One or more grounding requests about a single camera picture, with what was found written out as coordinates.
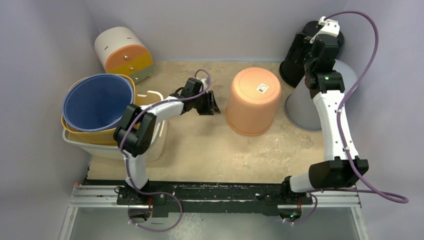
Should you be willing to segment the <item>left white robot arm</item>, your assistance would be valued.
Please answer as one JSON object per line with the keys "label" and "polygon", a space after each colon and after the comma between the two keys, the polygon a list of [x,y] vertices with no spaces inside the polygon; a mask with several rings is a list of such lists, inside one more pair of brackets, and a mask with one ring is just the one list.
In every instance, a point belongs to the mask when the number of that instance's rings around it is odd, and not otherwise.
{"label": "left white robot arm", "polygon": [[129,104],[113,134],[122,153],[126,179],[125,186],[116,187],[118,205],[147,204],[154,195],[164,201],[169,193],[151,190],[147,176],[147,151],[153,141],[157,124],[195,109],[199,115],[214,115],[221,111],[209,88],[211,78],[190,77],[185,86],[167,98],[148,105]]}

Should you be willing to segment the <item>black plastic bin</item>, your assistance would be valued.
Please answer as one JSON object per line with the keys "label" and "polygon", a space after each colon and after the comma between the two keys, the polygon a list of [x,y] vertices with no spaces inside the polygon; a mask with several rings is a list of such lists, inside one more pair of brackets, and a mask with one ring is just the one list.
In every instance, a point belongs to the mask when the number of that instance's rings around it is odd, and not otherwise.
{"label": "black plastic bin", "polygon": [[310,21],[295,34],[279,74],[287,84],[296,87],[305,74],[331,72],[344,42],[337,21]]}

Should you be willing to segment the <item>grey plastic bin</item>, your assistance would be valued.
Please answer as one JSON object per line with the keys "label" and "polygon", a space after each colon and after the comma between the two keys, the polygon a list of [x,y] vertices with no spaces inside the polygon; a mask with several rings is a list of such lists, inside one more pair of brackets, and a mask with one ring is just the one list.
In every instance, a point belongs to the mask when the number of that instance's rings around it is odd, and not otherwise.
{"label": "grey plastic bin", "polygon": [[[341,73],[345,90],[349,91],[358,76],[355,71],[345,62],[336,60],[333,69]],[[291,93],[285,103],[284,111],[287,118],[298,128],[309,132],[320,132],[322,130],[319,113],[310,97],[310,91],[305,85],[303,77],[298,83],[293,93]]]}

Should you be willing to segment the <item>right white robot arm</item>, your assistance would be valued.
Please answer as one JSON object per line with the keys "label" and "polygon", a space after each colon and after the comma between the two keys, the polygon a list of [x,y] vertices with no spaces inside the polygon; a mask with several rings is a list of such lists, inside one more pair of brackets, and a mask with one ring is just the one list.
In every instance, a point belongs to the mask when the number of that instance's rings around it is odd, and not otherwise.
{"label": "right white robot arm", "polygon": [[321,131],[324,139],[323,161],[282,182],[280,196],[288,204],[313,190],[352,187],[369,169],[352,141],[342,102],[358,77],[337,59],[338,51],[335,36],[298,32],[279,68],[284,80],[298,81],[285,101],[286,116],[300,129]]}

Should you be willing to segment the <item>orange capybara bin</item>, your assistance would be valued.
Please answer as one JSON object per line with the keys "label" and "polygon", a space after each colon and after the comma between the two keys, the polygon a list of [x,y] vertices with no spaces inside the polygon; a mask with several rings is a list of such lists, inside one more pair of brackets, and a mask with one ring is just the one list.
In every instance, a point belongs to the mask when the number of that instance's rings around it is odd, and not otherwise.
{"label": "orange capybara bin", "polygon": [[266,132],[275,117],[282,95],[279,79],[261,67],[238,72],[230,86],[225,118],[236,132],[257,136]]}

